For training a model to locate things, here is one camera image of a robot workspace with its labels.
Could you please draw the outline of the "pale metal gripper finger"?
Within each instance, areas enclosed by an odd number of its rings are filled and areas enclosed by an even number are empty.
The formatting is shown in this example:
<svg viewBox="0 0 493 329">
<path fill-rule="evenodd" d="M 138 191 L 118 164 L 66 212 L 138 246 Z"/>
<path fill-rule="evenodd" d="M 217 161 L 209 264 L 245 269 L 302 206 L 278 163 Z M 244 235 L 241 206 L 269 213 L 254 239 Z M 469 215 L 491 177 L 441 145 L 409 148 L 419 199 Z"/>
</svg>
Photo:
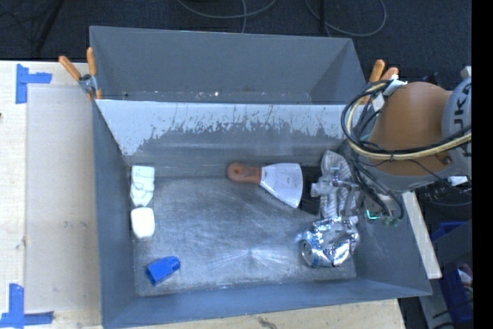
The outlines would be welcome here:
<svg viewBox="0 0 493 329">
<path fill-rule="evenodd" d="M 327 180 L 319 180 L 317 183 L 312 183 L 310 187 L 310 196 L 322 197 L 322 196 L 331 196 L 335 194 L 336 186 L 332 181 Z"/>
</svg>

